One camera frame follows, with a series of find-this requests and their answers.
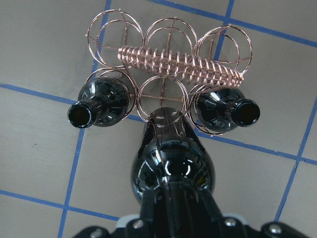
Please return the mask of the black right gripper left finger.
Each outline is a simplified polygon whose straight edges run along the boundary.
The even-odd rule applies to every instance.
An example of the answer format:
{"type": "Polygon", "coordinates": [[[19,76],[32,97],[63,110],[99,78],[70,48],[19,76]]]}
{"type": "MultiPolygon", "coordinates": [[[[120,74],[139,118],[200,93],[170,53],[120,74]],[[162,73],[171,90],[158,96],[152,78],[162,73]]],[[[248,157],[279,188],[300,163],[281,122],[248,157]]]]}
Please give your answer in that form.
{"type": "Polygon", "coordinates": [[[141,202],[140,218],[144,221],[153,221],[155,217],[155,192],[153,190],[146,190],[143,193],[141,202]]]}

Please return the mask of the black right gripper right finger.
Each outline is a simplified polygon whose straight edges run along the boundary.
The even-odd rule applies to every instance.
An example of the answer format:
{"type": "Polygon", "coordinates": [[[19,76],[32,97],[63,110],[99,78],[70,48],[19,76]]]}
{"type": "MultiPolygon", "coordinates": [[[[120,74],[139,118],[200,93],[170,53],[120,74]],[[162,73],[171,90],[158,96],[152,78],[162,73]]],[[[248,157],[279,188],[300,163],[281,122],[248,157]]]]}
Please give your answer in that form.
{"type": "Polygon", "coordinates": [[[223,218],[222,212],[217,206],[210,190],[198,190],[199,205],[208,215],[211,222],[218,221],[223,218]]]}

